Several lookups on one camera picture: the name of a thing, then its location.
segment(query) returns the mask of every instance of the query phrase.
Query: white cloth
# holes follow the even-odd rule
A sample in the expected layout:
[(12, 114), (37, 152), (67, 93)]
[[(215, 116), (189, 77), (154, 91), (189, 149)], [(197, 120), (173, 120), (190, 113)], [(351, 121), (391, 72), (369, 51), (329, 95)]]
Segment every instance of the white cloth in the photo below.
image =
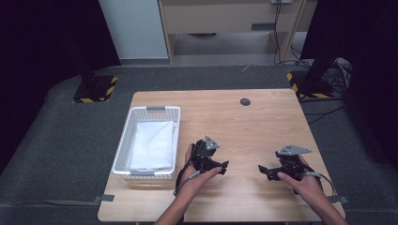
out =
[(158, 171), (173, 168), (173, 121), (137, 123), (132, 146), (131, 170)]

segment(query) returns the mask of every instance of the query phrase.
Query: gray fabric floor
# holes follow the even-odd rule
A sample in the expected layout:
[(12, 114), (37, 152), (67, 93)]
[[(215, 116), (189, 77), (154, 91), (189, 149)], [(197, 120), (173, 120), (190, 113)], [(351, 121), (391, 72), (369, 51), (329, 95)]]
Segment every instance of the gray fabric floor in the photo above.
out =
[[(118, 77), (107, 102), (72, 103), (80, 78), (49, 92), (37, 119), (0, 176), (0, 224), (108, 224), (98, 207), (13, 205), (39, 200), (90, 202), (102, 194), (131, 98), (137, 91), (289, 88), (286, 73), (302, 67), (110, 67)], [(341, 100), (301, 103), (326, 113)], [(309, 122), (318, 116), (307, 115)], [(366, 153), (345, 110), (310, 124), (350, 224), (398, 224), (398, 174)]]

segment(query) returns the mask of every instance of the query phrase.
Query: human hand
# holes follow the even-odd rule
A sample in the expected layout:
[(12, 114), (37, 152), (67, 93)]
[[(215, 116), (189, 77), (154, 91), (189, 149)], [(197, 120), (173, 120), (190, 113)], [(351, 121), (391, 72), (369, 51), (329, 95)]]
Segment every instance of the human hand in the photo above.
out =
[[(185, 154), (185, 164), (190, 160), (192, 152), (192, 144), (187, 149), (187, 153)], [(199, 193), (202, 186), (210, 180), (212, 177), (217, 175), (222, 170), (222, 167), (216, 167), (211, 169), (210, 171), (199, 173), (192, 180), (188, 181), (181, 190), (177, 193), (178, 195), (188, 195), (192, 199)], [(181, 182), (185, 181), (190, 175), (196, 173), (193, 165), (189, 165), (185, 172), (181, 176)]]
[[(308, 162), (301, 155), (299, 155), (299, 159), (302, 163), (308, 166)], [(310, 205), (314, 212), (322, 219), (324, 224), (348, 224), (342, 215), (330, 203), (315, 177), (304, 175), (301, 181), (297, 181), (283, 172), (278, 172), (278, 176), (287, 185), (291, 186), (299, 196), (301, 196), (301, 198)]]
[[(303, 164), (308, 166), (308, 162), (301, 155), (299, 155), (299, 159)], [(283, 172), (278, 172), (278, 176), (287, 185), (291, 186), (311, 207), (317, 206), (319, 203), (323, 203), (324, 201), (329, 202), (315, 177), (304, 175), (301, 181), (297, 181)]]

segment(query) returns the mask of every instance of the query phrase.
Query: floor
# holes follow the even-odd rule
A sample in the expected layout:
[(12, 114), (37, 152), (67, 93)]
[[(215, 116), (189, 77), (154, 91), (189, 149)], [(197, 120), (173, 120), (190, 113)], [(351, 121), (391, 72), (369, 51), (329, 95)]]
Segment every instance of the floor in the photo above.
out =
[[(124, 67), (216, 67), (216, 66), (273, 66), (275, 57), (273, 32), (216, 34), (198, 37), (178, 35), (173, 63), (168, 60), (122, 60)], [(298, 60), (306, 32), (297, 32), (287, 60)]]

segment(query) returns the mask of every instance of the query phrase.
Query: power cord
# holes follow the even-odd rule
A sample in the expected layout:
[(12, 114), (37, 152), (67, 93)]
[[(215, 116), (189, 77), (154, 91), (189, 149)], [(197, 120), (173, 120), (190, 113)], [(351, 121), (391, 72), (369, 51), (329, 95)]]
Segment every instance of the power cord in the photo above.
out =
[(53, 206), (79, 206), (79, 207), (99, 207), (101, 196), (94, 197), (92, 202), (71, 201), (71, 200), (35, 200), (22, 202), (0, 202), (0, 206), (33, 206), (33, 205), (53, 205)]
[(196, 148), (197, 148), (197, 145), (195, 145), (195, 146), (193, 147), (193, 149), (191, 150), (190, 158), (188, 158), (187, 163), (185, 163), (184, 167), (183, 167), (183, 168), (181, 169), (181, 171), (179, 171), (179, 173), (178, 173), (178, 177), (176, 178), (176, 190), (175, 190), (174, 193), (173, 193), (175, 196), (177, 195), (177, 193), (179, 192), (179, 190), (180, 190), (188, 181), (192, 180), (193, 177), (195, 177), (197, 174), (200, 173), (200, 171), (203, 170), (203, 165), (202, 165), (202, 169), (201, 169), (200, 171), (194, 172), (194, 173), (191, 174), (186, 180), (184, 180), (184, 181), (181, 183), (182, 174), (184, 174), (185, 170), (187, 170), (187, 168), (191, 165), (192, 154), (193, 154), (193, 152), (194, 152), (194, 150), (195, 150)]
[(337, 60), (331, 64), (331, 67), (335, 69), (331, 84), (338, 93), (343, 94), (350, 84), (351, 69), (343, 67)]
[[(281, 0), (277, 0), (276, 1), (276, 13), (275, 13), (275, 29), (273, 31), (273, 36), (274, 36), (275, 42), (276, 42), (276, 49), (275, 49), (275, 54), (274, 54), (274, 65), (302, 66), (302, 67), (308, 68), (308, 67), (311, 66), (311, 63), (299, 60), (299, 58), (293, 53), (292, 49), (291, 49), (292, 53), (296, 56), (296, 58), (298, 60), (285, 60), (285, 61), (282, 61), (282, 59), (281, 59), (281, 47), (279, 45), (278, 32), (277, 32), (277, 25), (278, 25), (279, 15), (281, 14), (281, 8), (282, 8), (282, 1)], [(276, 62), (276, 56), (277, 55), (278, 55), (279, 63)]]
[(332, 111), (330, 111), (330, 112), (325, 112), (325, 113), (305, 113), (305, 115), (321, 115), (321, 116), (319, 116), (318, 118), (314, 119), (313, 121), (309, 122), (308, 125), (313, 124), (314, 122), (316, 122), (316, 121), (322, 119), (323, 117), (325, 117), (325, 116), (328, 115), (328, 114), (332, 114), (332, 113), (337, 112), (337, 111), (339, 111), (339, 110), (341, 110), (341, 109), (344, 109), (344, 108), (345, 108), (345, 105), (344, 105), (344, 106), (341, 106), (341, 107), (339, 107), (339, 108), (337, 108), (337, 109), (334, 109), (334, 110), (332, 110)]
[(318, 177), (318, 178), (324, 178), (326, 181), (328, 181), (328, 183), (331, 186), (331, 202), (332, 203), (336, 203), (338, 200), (338, 196), (337, 196), (337, 192), (336, 192), (336, 188), (334, 187), (334, 185), (331, 183), (331, 181), (322, 173), (319, 172), (306, 172), (306, 175), (310, 175), (310, 176), (314, 176), (314, 177)]

